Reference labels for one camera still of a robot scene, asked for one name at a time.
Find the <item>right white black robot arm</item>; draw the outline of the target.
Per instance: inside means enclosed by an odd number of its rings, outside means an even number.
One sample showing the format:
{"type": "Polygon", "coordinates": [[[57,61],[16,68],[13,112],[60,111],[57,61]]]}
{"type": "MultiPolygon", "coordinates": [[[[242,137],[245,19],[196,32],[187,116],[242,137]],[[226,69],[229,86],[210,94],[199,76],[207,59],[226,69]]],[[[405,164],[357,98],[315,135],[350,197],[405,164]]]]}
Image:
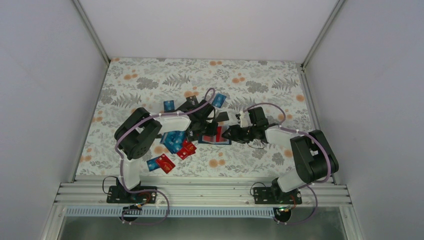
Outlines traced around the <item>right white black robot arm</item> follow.
{"type": "Polygon", "coordinates": [[[270,123],[261,107],[247,111],[250,124],[231,125],[222,135],[239,144],[259,140],[264,144],[290,147],[294,169],[271,182],[271,198],[278,204],[290,197],[290,191],[312,183],[325,183],[339,170],[339,163],[321,130],[304,132],[270,123]]]}

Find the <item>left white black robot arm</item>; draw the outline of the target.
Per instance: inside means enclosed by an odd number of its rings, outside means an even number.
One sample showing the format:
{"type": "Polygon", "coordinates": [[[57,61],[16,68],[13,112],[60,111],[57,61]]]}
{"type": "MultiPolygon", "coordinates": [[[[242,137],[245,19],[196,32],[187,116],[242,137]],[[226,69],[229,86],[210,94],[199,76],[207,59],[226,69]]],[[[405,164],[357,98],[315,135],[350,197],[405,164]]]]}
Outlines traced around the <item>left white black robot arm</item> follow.
{"type": "Polygon", "coordinates": [[[206,100],[197,105],[186,102],[177,110],[153,114],[137,108],[116,130],[115,151],[120,155],[119,196],[131,203],[139,197],[141,158],[148,152],[157,136],[168,132],[210,133],[216,108],[206,100]]]}

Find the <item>dark blue card holder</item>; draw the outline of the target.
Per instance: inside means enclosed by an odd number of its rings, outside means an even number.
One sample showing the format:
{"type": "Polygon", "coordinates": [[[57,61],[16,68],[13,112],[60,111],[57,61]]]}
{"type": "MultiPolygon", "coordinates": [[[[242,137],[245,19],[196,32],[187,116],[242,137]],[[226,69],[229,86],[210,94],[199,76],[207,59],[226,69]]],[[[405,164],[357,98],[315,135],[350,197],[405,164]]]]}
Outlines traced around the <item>dark blue card holder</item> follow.
{"type": "Polygon", "coordinates": [[[216,134],[214,136],[202,135],[198,139],[199,144],[209,144],[209,145],[231,145],[232,141],[223,137],[223,133],[229,129],[229,125],[221,125],[216,129],[216,134]]]}

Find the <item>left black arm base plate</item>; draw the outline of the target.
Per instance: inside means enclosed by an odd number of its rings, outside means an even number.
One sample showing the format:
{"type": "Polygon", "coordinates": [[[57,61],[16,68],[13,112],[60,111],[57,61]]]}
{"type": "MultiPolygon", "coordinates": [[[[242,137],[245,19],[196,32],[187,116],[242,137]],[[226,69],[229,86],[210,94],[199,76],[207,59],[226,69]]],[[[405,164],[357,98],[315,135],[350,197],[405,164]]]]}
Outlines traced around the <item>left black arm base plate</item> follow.
{"type": "Polygon", "coordinates": [[[122,186],[110,186],[106,202],[108,204],[154,204],[156,202],[156,186],[138,186],[133,191],[143,191],[139,193],[129,193],[122,186]]]}

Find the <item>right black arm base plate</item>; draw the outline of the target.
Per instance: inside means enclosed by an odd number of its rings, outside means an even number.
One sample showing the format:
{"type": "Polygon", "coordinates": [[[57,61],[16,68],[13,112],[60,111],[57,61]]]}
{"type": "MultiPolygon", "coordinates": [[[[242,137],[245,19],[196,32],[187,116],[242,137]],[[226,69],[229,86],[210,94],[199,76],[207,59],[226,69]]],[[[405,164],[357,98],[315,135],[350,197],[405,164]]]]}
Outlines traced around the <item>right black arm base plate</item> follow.
{"type": "Polygon", "coordinates": [[[282,192],[273,187],[254,187],[252,189],[256,205],[300,205],[303,203],[302,195],[298,189],[282,192]]]}

